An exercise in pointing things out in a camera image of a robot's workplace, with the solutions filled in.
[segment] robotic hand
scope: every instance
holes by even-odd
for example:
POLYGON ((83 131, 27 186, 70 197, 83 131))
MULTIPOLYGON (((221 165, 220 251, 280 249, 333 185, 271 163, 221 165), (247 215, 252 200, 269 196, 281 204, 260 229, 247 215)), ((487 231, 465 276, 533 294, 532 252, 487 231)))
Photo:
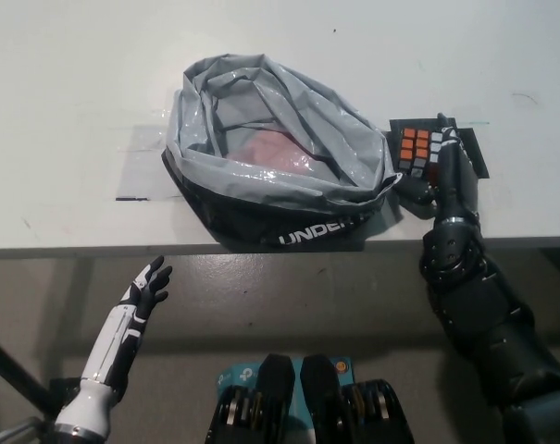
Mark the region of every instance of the robotic hand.
POLYGON ((499 407, 506 442, 560 444, 560 363, 535 333, 529 307, 484 253, 477 177, 455 129, 439 119, 437 210, 420 261, 432 308, 475 365, 488 403, 499 407))
POLYGON ((109 435, 109 414, 121 401, 128 373, 142 342, 148 318, 167 291, 172 267, 162 256, 133 280, 109 314, 81 376, 80 392, 56 419, 53 442, 103 443, 109 435))

